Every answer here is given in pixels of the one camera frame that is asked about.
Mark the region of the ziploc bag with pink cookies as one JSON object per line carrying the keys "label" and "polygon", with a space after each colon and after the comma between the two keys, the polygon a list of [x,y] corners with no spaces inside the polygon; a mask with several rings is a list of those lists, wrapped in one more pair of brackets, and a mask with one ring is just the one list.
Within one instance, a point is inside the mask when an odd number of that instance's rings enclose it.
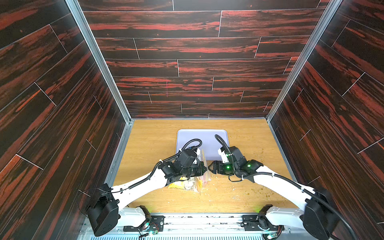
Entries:
{"label": "ziploc bag with pink cookies", "polygon": [[211,172],[208,170],[208,163],[205,157],[205,152],[204,150],[200,151],[200,154],[198,156],[199,160],[201,163],[204,164],[204,167],[206,168],[206,171],[202,176],[195,177],[195,187],[196,187],[196,192],[201,194],[204,187],[208,184],[209,181],[211,181]]}

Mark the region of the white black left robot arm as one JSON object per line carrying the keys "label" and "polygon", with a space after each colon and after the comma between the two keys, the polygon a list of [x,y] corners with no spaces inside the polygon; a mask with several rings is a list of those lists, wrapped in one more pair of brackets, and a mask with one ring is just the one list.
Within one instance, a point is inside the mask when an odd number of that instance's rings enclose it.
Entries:
{"label": "white black left robot arm", "polygon": [[151,218],[149,211],[144,206],[127,208],[129,204],[152,191],[179,182],[181,178],[200,177],[206,171],[201,150],[186,148],[159,160],[150,173],[138,179],[118,186],[103,184],[94,188],[85,208],[94,236],[103,236],[121,226],[145,228]]}

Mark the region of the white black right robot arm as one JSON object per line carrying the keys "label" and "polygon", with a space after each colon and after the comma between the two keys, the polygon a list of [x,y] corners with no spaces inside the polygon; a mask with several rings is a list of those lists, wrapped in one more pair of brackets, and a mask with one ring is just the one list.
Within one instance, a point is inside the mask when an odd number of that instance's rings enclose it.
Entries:
{"label": "white black right robot arm", "polygon": [[325,189],[316,190],[287,179],[263,163],[246,160],[236,147],[222,147],[218,150],[220,161],[213,161],[208,169],[213,174],[236,176],[240,181],[249,180],[264,186],[286,198],[295,208],[279,208],[265,205],[254,218],[244,218],[245,229],[269,231],[265,240],[274,240],[285,227],[300,228],[318,240],[328,240],[340,218],[336,214],[331,194]]}

